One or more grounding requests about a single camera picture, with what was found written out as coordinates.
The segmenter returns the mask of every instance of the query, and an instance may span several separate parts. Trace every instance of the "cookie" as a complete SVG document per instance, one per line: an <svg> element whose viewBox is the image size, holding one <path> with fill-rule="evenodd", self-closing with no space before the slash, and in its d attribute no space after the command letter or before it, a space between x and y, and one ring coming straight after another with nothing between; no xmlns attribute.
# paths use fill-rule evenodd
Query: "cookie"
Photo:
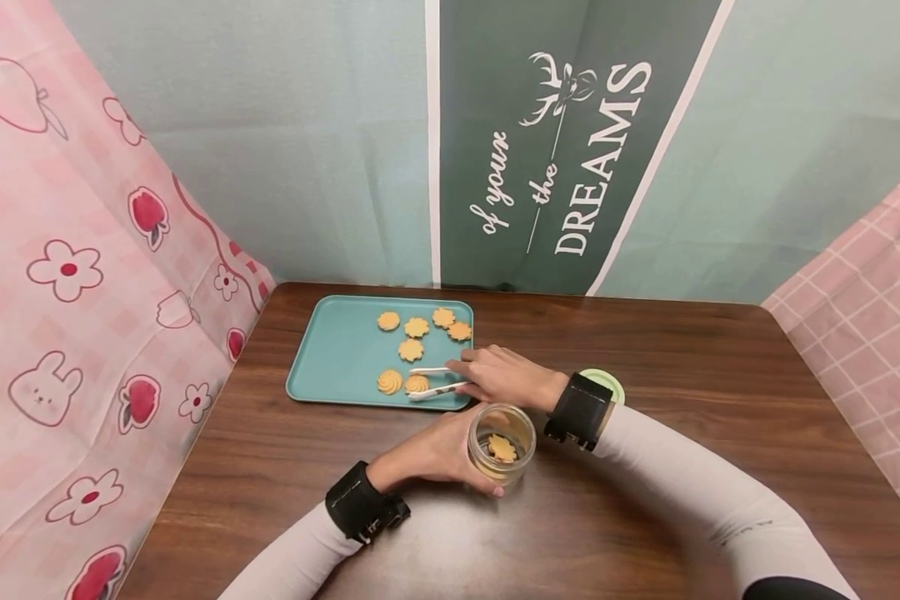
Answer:
<svg viewBox="0 0 900 600"><path fill-rule="evenodd" d="M387 310L385 313L377 317L377 327L384 331L392 331L400 327L400 315L393 310Z"/></svg>
<svg viewBox="0 0 900 600"><path fill-rule="evenodd" d="M396 393L402 385L403 377L400 377L400 373L393 371L392 368L380 373L380 377L377 377L377 389L386 393L387 396Z"/></svg>
<svg viewBox="0 0 900 600"><path fill-rule="evenodd" d="M452 324L457 321L457 317L454 316L453 311L449 308L440 308L433 310L433 324L438 328L449 328Z"/></svg>
<svg viewBox="0 0 900 600"><path fill-rule="evenodd" d="M473 329L465 322L457 321L447 329L447 334L450 335L451 339L462 342L463 340L470 339L470 336L473 335Z"/></svg>
<svg viewBox="0 0 900 600"><path fill-rule="evenodd" d="M396 348L396 353L400 355L408 363L423 358L423 344L419 340L409 338L400 342L400 346Z"/></svg>
<svg viewBox="0 0 900 600"><path fill-rule="evenodd" d="M430 331L430 323L426 318L410 317L410 321L403 327L403 332L412 338L423 338Z"/></svg>
<svg viewBox="0 0 900 600"><path fill-rule="evenodd" d="M421 375L419 373L411 375L411 377L407 377L407 383L404 384L403 389L410 392L426 392L430 389L430 381L427 379L426 375Z"/></svg>
<svg viewBox="0 0 900 600"><path fill-rule="evenodd" d="M513 447L513 444L506 437L498 436L495 433L490 434L487 448L489 448L493 458L501 463L509 465L509 463L516 460L516 448Z"/></svg>

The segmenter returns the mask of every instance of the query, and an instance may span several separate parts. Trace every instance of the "grid pattern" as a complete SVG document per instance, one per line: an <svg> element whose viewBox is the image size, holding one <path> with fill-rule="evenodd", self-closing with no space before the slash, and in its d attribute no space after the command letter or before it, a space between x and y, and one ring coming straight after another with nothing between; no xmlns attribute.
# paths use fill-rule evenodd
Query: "grid pattern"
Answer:
<svg viewBox="0 0 900 600"><path fill-rule="evenodd" d="M900 184L764 307L900 495Z"/></svg>

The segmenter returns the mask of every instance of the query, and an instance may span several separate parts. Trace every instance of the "black wrist strap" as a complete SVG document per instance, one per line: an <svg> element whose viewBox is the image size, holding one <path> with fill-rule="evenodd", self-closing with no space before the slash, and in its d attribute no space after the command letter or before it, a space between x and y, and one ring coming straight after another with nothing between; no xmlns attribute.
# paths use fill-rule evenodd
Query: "black wrist strap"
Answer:
<svg viewBox="0 0 900 600"><path fill-rule="evenodd" d="M593 451L612 397L612 391L575 372L560 394L543 433L560 443L571 438L581 448Z"/></svg>
<svg viewBox="0 0 900 600"><path fill-rule="evenodd" d="M371 543L384 529L410 517L410 507L396 494L377 492L367 479L367 463L357 462L326 495L327 512L347 539Z"/></svg>

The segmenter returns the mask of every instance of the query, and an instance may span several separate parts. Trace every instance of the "plastic tray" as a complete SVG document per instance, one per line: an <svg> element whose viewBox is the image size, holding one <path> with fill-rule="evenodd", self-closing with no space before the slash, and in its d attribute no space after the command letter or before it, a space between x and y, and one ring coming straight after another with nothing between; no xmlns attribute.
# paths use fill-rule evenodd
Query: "plastic tray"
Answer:
<svg viewBox="0 0 900 600"><path fill-rule="evenodd" d="M398 371L404 381L411 368L442 367L451 358L460 358L464 348L473 348L473 336L455 342L444 329L433 324L433 309L444 306L458 321L473 327L473 309L465 302L436 301L411 297L327 296L317 302L297 358L287 377L287 395L299 403L361 404L395 406L423 410L455 411L470 402L456 393L410 402L400 390L392 396L377 390L377 378L388 368ZM382 331L377 327L380 313L392 310L400 315L400 327ZM410 317L426 318L430 333L423 336L423 358L402 360L396 350L407 339L404 323ZM458 381L454 374L429 375L430 387Z"/></svg>

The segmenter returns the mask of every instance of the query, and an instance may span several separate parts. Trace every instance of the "dark green banner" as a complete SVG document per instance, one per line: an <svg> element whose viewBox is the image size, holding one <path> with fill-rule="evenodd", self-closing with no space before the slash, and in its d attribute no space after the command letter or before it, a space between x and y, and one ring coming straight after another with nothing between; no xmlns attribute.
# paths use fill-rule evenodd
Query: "dark green banner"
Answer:
<svg viewBox="0 0 900 600"><path fill-rule="evenodd" d="M720 5L440 2L442 285L599 284Z"/></svg>

